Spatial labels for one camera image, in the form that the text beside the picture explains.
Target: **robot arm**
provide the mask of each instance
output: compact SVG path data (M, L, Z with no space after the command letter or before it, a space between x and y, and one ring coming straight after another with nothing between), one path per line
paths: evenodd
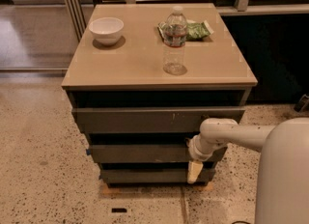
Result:
M234 120L207 119L189 141L193 183L212 153L231 142L261 152L255 224L309 223L309 118L278 126L239 126Z

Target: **terrazzo floor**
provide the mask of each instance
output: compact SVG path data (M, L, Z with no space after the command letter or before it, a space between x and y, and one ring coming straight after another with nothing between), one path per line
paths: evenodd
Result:
M1 67L70 62L77 42L66 9L50 9L0 7ZM85 14L89 17L91 8ZM44 40L42 28L53 36ZM140 185L108 191L85 153L88 144L71 115L63 77L0 74L0 224L254 223L260 155L231 144L207 187ZM293 107L247 105L240 124L277 125L309 116Z

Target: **cabinet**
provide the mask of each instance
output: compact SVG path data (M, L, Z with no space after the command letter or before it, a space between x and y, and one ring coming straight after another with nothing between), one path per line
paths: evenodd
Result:
M62 87L89 142L87 153L109 185L186 182L187 139L199 133L207 117L239 121L257 83L215 7L184 7L187 15L206 18L217 33L208 42L186 45L185 75L169 75L162 69L165 45L155 26L167 17L171 5L97 5L92 19L122 19L125 41L98 45L87 28L74 54ZM197 182L211 181L225 151L204 163Z

